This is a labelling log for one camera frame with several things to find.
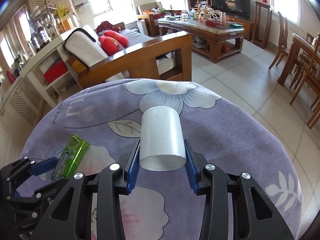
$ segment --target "green gum packet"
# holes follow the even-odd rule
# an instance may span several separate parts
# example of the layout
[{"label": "green gum packet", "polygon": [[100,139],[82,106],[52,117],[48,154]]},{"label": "green gum packet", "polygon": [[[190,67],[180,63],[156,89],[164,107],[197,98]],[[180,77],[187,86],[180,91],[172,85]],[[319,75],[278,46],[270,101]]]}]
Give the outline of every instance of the green gum packet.
[{"label": "green gum packet", "polygon": [[58,163],[51,175],[51,180],[54,181],[61,177],[68,179],[71,178],[71,176],[76,172],[76,169],[78,168],[79,163],[81,162],[89,145],[89,143],[74,133],[58,160]]}]

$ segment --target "flat screen television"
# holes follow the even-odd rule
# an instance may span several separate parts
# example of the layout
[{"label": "flat screen television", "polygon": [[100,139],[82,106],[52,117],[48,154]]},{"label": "flat screen television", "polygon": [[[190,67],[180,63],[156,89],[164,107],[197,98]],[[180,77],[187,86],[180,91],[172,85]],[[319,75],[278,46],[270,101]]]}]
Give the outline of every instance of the flat screen television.
[{"label": "flat screen television", "polygon": [[250,0],[211,0],[211,8],[250,20]]}]

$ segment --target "silver screw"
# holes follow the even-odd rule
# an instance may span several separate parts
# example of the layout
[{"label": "silver screw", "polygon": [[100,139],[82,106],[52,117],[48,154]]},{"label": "silver screw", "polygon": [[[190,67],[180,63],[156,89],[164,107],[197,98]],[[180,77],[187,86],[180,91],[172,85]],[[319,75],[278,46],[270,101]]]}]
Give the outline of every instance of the silver screw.
[{"label": "silver screw", "polygon": [[83,173],[77,172],[74,176],[75,179],[81,179],[83,177]]},{"label": "silver screw", "polygon": [[110,170],[116,171],[120,168],[120,165],[118,163],[113,163],[110,165]]},{"label": "silver screw", "polygon": [[209,171],[213,171],[216,167],[213,164],[209,163],[205,166],[205,168]]},{"label": "silver screw", "polygon": [[243,173],[241,174],[241,176],[242,176],[243,178],[245,178],[245,179],[250,179],[250,178],[251,178],[250,174],[247,173],[247,172],[243,172]]}]

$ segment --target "blue gripper pad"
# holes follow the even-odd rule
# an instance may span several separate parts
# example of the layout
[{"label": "blue gripper pad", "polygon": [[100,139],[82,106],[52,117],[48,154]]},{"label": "blue gripper pad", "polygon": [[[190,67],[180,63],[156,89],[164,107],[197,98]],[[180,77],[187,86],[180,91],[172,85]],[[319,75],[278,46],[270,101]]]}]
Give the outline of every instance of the blue gripper pad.
[{"label": "blue gripper pad", "polygon": [[186,142],[184,142],[184,147],[186,149],[186,157],[187,157],[187,162],[184,165],[184,167],[186,168],[190,188],[196,194],[199,190],[196,167],[195,167],[195,164],[193,163],[193,160]]},{"label": "blue gripper pad", "polygon": [[137,148],[136,154],[133,157],[130,169],[128,171],[128,182],[127,182],[127,192],[130,194],[136,186],[138,172],[139,172],[139,156],[140,156],[140,145]]}]

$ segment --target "purple fabric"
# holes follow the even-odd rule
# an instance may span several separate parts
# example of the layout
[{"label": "purple fabric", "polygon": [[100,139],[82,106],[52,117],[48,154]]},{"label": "purple fabric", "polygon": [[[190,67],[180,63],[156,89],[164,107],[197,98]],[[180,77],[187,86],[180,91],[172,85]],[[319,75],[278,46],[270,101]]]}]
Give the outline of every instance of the purple fabric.
[{"label": "purple fabric", "polygon": [[[86,175],[99,172],[132,150],[140,136],[143,112],[155,105],[177,110],[184,138],[208,162],[231,174],[249,172],[266,189],[297,238],[302,194],[284,147],[239,107],[196,83],[120,80],[84,90],[39,122],[21,157],[40,161],[60,156],[76,133],[92,147],[78,171]],[[19,193],[32,195],[50,182],[50,175],[31,177]],[[121,210],[128,240],[198,239],[204,196],[193,194],[184,167],[166,172],[141,168],[137,187],[121,198]]]}]

